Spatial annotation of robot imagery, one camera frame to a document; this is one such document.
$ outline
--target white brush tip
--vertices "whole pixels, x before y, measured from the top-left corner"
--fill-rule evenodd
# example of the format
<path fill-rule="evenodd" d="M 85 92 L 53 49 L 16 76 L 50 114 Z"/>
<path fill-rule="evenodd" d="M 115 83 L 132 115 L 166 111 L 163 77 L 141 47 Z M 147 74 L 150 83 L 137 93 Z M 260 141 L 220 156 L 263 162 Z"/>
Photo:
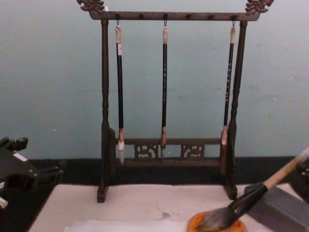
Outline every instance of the white brush tip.
<path fill-rule="evenodd" d="M 123 151 L 125 149 L 125 142 L 118 141 L 118 150 Z"/>
<path fill-rule="evenodd" d="M 119 160 L 120 160 L 121 165 L 124 165 L 124 162 L 125 162 L 125 152 L 123 150 L 119 151 Z"/>

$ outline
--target gray box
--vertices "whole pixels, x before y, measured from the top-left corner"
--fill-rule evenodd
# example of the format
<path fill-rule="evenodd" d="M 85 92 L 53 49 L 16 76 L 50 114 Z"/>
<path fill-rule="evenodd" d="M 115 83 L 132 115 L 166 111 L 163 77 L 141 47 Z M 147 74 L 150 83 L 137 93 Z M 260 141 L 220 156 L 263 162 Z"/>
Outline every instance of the gray box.
<path fill-rule="evenodd" d="M 309 232 L 309 205 L 278 187 L 270 189 L 248 215 L 274 232 Z"/>

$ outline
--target brush handle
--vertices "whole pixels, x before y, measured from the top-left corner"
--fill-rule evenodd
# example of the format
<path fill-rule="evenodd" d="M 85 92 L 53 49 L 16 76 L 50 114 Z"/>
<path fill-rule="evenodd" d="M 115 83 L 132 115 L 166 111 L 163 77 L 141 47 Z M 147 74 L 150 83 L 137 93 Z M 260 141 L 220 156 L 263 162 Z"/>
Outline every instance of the brush handle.
<path fill-rule="evenodd" d="M 224 126 L 227 126 L 227 117 L 228 117 L 228 105 L 230 99 L 230 90 L 231 90 L 231 75 L 232 75 L 232 66 L 233 66 L 233 51 L 234 51 L 234 40 L 235 40 L 235 28 L 231 29 L 231 43 L 230 51 L 228 56 L 228 67 L 227 67 L 227 80 L 226 80 L 226 92 L 225 92 L 225 110 L 224 110 Z"/>
<path fill-rule="evenodd" d="M 121 45 L 121 28 L 116 26 L 116 54 L 117 54 L 117 75 L 118 75 L 118 112 L 119 128 L 124 127 L 123 116 L 123 89 L 122 89 L 122 45 Z"/>
<path fill-rule="evenodd" d="M 290 174 L 297 166 L 298 163 L 304 162 L 309 158 L 309 147 L 307 147 L 299 156 L 295 157 L 289 163 L 287 163 L 283 168 L 273 174 L 264 185 L 270 189 L 277 185 L 282 179 L 284 179 L 288 174 Z"/>
<path fill-rule="evenodd" d="M 167 102 L 167 75 L 168 75 L 168 28 L 163 28 L 163 94 L 162 94 L 162 131 L 161 149 L 166 147 L 166 102 Z"/>

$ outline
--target light blue wall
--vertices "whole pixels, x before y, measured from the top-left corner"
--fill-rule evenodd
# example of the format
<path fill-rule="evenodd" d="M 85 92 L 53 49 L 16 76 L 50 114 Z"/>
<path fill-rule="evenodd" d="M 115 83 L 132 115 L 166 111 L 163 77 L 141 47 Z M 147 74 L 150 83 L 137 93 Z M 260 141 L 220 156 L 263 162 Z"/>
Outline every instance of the light blue wall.
<path fill-rule="evenodd" d="M 244 12 L 246 1 L 105 4 L 110 11 Z M 308 8 L 307 0 L 276 0 L 248 24 L 237 157 L 296 155 L 309 145 Z M 125 136 L 160 137 L 163 22 L 120 25 Z M 114 28 L 110 22 L 110 125 L 117 131 Z M 168 28 L 168 137 L 220 137 L 231 23 L 168 22 Z M 75 0 L 0 0 L 0 137 L 28 137 L 22 154 L 29 159 L 99 158 L 100 62 L 100 22 Z M 207 148 L 211 156 L 218 151 Z"/>

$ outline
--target wooden brush stand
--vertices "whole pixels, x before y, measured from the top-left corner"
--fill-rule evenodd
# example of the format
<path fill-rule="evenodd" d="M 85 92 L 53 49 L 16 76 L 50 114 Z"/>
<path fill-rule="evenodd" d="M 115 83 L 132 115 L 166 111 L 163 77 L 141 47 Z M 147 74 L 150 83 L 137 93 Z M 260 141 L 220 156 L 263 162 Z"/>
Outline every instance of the wooden brush stand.
<path fill-rule="evenodd" d="M 233 100 L 230 121 L 228 124 L 227 153 L 217 159 L 205 157 L 205 145 L 220 145 L 220 131 L 218 138 L 175 138 L 167 139 L 167 145 L 180 146 L 179 158 L 164 158 L 159 156 L 160 138 L 125 139 L 126 145 L 134 145 L 135 157 L 125 159 L 124 166 L 129 167 L 155 167 L 155 166 L 194 166 L 217 167 L 223 179 L 223 186 L 230 199 L 237 196 L 235 185 L 235 139 L 236 139 L 236 115 L 238 97 L 241 82 L 243 54 L 245 48 L 246 27 L 248 22 L 257 21 L 261 13 L 266 12 L 266 6 L 270 6 L 273 0 L 248 0 L 245 13 L 192 13 L 192 12 L 110 12 L 104 10 L 101 0 L 77 0 L 82 4 L 81 9 L 88 11 L 94 20 L 100 20 L 102 25 L 102 129 L 101 129 L 101 155 L 102 169 L 101 182 L 98 188 L 98 202 L 104 202 L 106 191 L 114 176 L 116 168 L 116 144 L 115 131 L 109 125 L 109 45 L 108 25 L 109 20 L 165 20 L 168 21 L 239 21 L 239 42 L 236 57 L 235 75 L 233 81 Z"/>

